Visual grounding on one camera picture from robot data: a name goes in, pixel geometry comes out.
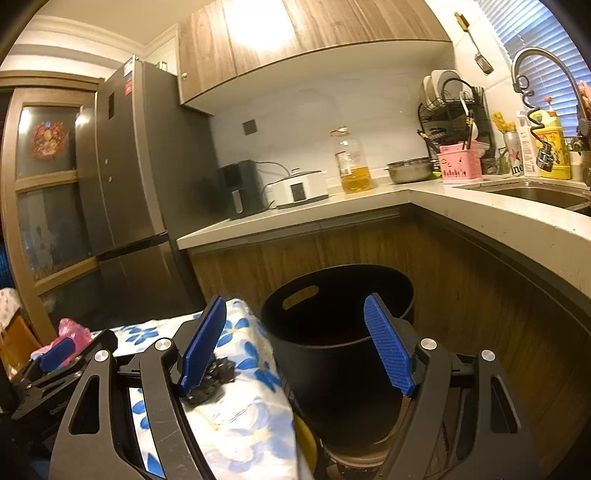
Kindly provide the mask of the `black plastic bag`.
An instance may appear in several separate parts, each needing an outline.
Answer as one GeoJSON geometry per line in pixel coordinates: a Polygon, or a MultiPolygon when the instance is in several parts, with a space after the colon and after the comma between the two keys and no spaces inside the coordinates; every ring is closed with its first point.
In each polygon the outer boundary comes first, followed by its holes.
{"type": "Polygon", "coordinates": [[[182,396],[183,401],[191,406],[197,406],[208,401],[221,391],[221,386],[235,381],[235,361],[228,357],[217,358],[211,355],[200,383],[190,388],[182,396]]]}

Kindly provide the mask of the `pink plastic bag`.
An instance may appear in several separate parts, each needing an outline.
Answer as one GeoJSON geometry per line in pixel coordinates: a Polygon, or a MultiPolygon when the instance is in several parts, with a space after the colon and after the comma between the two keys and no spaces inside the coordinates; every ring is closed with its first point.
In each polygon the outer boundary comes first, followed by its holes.
{"type": "Polygon", "coordinates": [[[31,360],[47,355],[66,338],[72,341],[72,347],[65,353],[60,353],[61,363],[68,363],[76,354],[80,353],[92,341],[90,330],[70,318],[62,318],[58,325],[58,336],[51,343],[40,347],[30,354],[31,360]]]}

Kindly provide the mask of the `steel kitchen faucet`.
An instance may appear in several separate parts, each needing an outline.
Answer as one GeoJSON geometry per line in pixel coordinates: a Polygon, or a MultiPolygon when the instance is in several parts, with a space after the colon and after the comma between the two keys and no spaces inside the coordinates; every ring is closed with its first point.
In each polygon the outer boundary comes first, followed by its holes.
{"type": "Polygon", "coordinates": [[[536,144],[536,130],[543,124],[533,118],[538,110],[548,108],[544,98],[552,98],[564,130],[566,146],[571,154],[590,149],[590,121],[580,113],[581,97],[577,84],[583,80],[590,85],[590,57],[575,49],[528,46],[520,49],[512,59],[513,88],[521,96],[530,122],[530,132],[536,144]]]}

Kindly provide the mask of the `dotted white cloth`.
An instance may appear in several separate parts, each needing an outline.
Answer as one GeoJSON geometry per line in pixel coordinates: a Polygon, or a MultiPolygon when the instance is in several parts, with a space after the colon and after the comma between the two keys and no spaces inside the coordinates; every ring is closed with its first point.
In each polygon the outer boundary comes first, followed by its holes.
{"type": "Polygon", "coordinates": [[[22,302],[16,289],[2,288],[0,290],[0,332],[7,329],[21,307],[22,302]]]}

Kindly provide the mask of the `wooden cabinets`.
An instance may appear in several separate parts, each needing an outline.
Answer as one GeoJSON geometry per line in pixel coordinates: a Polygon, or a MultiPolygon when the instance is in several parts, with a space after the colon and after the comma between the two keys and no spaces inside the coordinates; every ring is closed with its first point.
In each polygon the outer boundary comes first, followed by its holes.
{"type": "Polygon", "coordinates": [[[180,102],[297,56],[392,41],[451,39],[424,1],[212,1],[177,24],[180,102]]]}
{"type": "Polygon", "coordinates": [[[188,251],[206,295],[259,310],[276,288],[341,264],[380,264],[413,282],[415,324],[452,350],[494,351],[532,429],[543,476],[568,479],[590,444],[590,300],[516,250],[403,205],[222,240],[188,251]]]}

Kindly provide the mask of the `blue floral tablecloth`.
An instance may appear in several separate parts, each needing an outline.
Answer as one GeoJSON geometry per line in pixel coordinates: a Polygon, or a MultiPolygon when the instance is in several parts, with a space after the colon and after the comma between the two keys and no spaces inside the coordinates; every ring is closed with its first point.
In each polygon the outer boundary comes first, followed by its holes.
{"type": "Polygon", "coordinates": [[[281,388],[266,330],[242,299],[226,304],[214,354],[235,362],[235,378],[184,413],[218,479],[311,479],[281,388]]]}

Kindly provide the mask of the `cooking oil bottle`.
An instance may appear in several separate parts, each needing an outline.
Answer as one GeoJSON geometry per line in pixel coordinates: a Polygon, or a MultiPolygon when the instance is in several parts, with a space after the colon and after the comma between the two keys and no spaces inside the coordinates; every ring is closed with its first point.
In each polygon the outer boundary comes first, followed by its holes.
{"type": "Polygon", "coordinates": [[[372,190],[373,180],[360,141],[346,126],[332,130],[329,135],[334,143],[342,190],[351,194],[372,190]]]}

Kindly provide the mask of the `steel bowl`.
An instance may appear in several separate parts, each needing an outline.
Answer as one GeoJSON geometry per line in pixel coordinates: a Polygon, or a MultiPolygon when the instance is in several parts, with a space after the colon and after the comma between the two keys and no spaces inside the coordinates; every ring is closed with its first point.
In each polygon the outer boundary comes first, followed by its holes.
{"type": "Polygon", "coordinates": [[[433,164],[429,157],[398,160],[387,165],[388,174],[396,184],[414,183],[428,180],[433,174],[433,164]]]}

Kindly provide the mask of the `red flower decoration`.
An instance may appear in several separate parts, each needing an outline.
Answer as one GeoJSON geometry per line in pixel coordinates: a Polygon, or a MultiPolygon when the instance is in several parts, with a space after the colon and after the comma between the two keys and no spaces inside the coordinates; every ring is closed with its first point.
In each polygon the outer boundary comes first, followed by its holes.
{"type": "Polygon", "coordinates": [[[34,159],[51,159],[64,148],[65,131],[62,122],[43,121],[34,128],[32,156],[34,159]]]}

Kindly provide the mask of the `steel sink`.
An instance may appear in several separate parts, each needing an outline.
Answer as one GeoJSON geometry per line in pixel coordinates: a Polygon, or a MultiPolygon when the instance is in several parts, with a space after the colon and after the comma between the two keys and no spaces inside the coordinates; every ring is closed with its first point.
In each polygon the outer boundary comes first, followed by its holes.
{"type": "Polygon", "coordinates": [[[503,182],[482,182],[461,186],[461,189],[529,200],[590,216],[590,193],[572,186],[518,179],[503,182]]]}

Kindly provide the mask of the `beer can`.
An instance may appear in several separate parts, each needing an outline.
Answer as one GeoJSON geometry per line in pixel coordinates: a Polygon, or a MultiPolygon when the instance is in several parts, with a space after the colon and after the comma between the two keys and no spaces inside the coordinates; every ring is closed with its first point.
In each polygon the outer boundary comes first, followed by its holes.
{"type": "Polygon", "coordinates": [[[513,176],[523,176],[524,167],[519,136],[516,132],[505,132],[503,134],[508,154],[510,172],[513,176]]]}

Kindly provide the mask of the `yellow detergent bottle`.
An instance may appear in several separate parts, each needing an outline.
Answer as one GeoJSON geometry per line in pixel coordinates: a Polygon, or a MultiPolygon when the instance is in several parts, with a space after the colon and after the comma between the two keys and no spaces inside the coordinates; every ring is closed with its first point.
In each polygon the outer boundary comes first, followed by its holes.
{"type": "Polygon", "coordinates": [[[538,110],[533,118],[543,124],[536,130],[538,155],[536,164],[544,178],[569,180],[571,175],[570,153],[566,146],[564,130],[557,112],[552,106],[552,98],[544,98],[548,108],[538,110]]]}

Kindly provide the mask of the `hanging spatula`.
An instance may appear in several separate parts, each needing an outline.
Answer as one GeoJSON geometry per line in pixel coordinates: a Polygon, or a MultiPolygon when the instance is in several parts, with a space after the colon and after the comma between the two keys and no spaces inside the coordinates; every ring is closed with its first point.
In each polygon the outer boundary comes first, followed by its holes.
{"type": "Polygon", "coordinates": [[[465,18],[464,15],[455,12],[454,16],[460,26],[460,28],[468,35],[468,37],[470,38],[471,42],[473,43],[475,49],[476,49],[476,53],[475,53],[475,62],[478,65],[478,67],[481,69],[481,71],[485,74],[485,75],[490,75],[494,72],[494,68],[491,65],[491,63],[486,59],[486,57],[482,54],[480,48],[478,47],[472,33],[470,32],[470,23],[468,22],[468,20],[465,18]]]}

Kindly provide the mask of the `wooden upper cabinets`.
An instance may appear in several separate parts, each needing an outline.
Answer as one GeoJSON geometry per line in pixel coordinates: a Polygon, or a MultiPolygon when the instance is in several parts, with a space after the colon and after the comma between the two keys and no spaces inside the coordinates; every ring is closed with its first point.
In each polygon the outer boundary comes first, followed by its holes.
{"type": "Polygon", "coordinates": [[[212,1],[177,24],[180,102],[297,56],[392,41],[451,39],[424,1],[212,1]]]}

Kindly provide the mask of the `pink hanging cloth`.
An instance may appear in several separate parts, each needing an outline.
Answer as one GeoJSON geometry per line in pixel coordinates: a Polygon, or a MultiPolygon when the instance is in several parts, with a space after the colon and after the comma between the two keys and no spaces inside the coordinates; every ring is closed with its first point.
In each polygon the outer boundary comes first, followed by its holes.
{"type": "Polygon", "coordinates": [[[577,84],[578,92],[581,97],[581,104],[578,107],[580,113],[586,116],[588,121],[591,120],[591,87],[590,85],[581,80],[577,84]]]}

